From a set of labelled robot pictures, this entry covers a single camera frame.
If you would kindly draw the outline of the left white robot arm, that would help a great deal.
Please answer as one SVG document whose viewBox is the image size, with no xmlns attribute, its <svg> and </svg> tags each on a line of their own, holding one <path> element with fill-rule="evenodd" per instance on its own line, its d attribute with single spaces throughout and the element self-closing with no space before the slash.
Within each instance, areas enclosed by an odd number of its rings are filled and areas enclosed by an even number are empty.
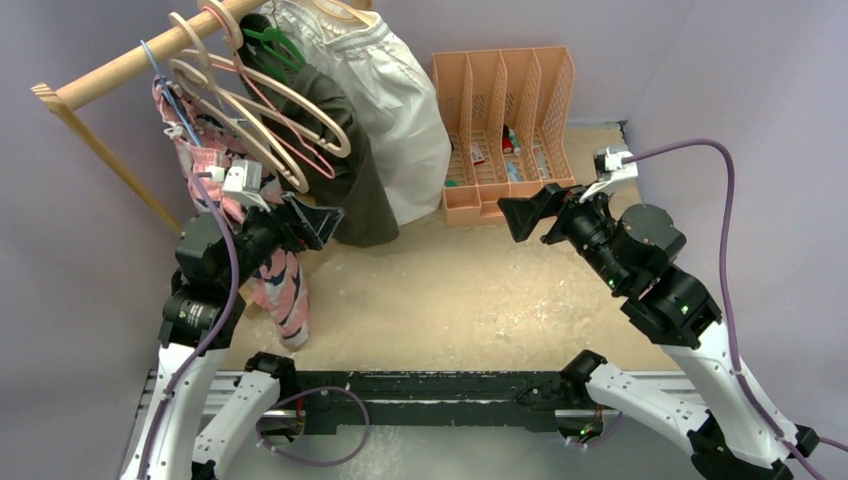
<svg viewBox="0 0 848 480">
<path fill-rule="evenodd" d="M 322 249 L 343 216 L 340 208 L 310 206 L 287 193 L 267 210 L 250 209 L 237 232 L 214 210 L 184 223 L 149 412 L 123 478 L 221 479 L 261 416 L 295 402 L 293 361 L 259 353 L 224 406 L 202 422 L 246 307 L 240 287 L 281 247 Z"/>
</svg>

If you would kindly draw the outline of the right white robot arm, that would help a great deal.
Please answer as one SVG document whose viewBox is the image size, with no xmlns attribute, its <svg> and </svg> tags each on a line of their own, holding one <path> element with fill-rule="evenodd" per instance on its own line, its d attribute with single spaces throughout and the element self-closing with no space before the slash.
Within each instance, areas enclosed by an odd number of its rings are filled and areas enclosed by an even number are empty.
<svg viewBox="0 0 848 480">
<path fill-rule="evenodd" d="M 626 374 L 584 350 L 562 371 L 561 392 L 576 407 L 613 408 L 675 443 L 706 479 L 788 479 L 790 460 L 818 445 L 816 432 L 783 416 L 730 343 L 730 323 L 706 286 L 680 269 L 685 235 L 663 209 L 646 204 L 610 213 L 609 198 L 584 198 L 582 186 L 544 186 L 529 198 L 498 201 L 512 238 L 529 238 L 538 222 L 553 223 L 542 240 L 570 243 L 622 299 L 622 312 L 685 373 L 700 396 L 691 403 Z"/>
</svg>

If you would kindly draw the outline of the blue wire hanger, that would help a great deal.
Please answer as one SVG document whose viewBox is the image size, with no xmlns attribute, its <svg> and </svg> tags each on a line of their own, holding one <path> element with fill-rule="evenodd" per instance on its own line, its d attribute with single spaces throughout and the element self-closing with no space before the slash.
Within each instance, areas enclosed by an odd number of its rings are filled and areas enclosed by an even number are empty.
<svg viewBox="0 0 848 480">
<path fill-rule="evenodd" d="M 196 146 L 201 146 L 202 143 L 200 141 L 200 138 L 198 137 L 195 130 L 193 129 L 191 122 L 188 120 L 185 111 L 181 107 L 181 104 L 177 101 L 176 97 L 174 96 L 173 91 L 172 91 L 171 86 L 170 86 L 170 81 L 169 81 L 168 77 L 164 74 L 164 72 L 162 71 L 159 64 L 157 63 L 156 58 L 155 58 L 152 50 L 150 49 L 150 47 L 148 46 L 148 44 L 146 43 L 145 40 L 140 40 L 139 43 L 140 43 L 141 47 L 143 48 L 149 62 L 151 63 L 151 66 L 152 66 L 155 74 L 158 76 L 159 83 L 163 86 L 163 95 L 166 98 L 166 101 L 173 108 L 176 116 L 179 118 L 179 120 L 180 120 L 181 124 L 183 125 L 185 131 L 188 133 L 191 141 Z"/>
</svg>

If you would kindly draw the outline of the pink patterned shorts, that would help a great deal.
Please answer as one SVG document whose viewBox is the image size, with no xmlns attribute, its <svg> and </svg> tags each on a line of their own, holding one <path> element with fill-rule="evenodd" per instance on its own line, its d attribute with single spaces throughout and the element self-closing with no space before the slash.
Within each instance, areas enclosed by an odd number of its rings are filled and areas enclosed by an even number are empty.
<svg viewBox="0 0 848 480">
<path fill-rule="evenodd" d="M 240 231 L 249 219 L 248 206 L 226 193 L 222 181 L 202 174 L 211 168 L 228 173 L 237 160 L 252 161 L 254 156 L 239 134 L 201 110 L 175 81 L 155 75 L 151 94 L 196 211 L 214 209 L 234 233 Z M 279 245 L 240 270 L 251 285 L 251 300 L 273 322 L 282 347 L 296 351 L 304 346 L 310 337 L 310 299 L 298 254 Z"/>
</svg>

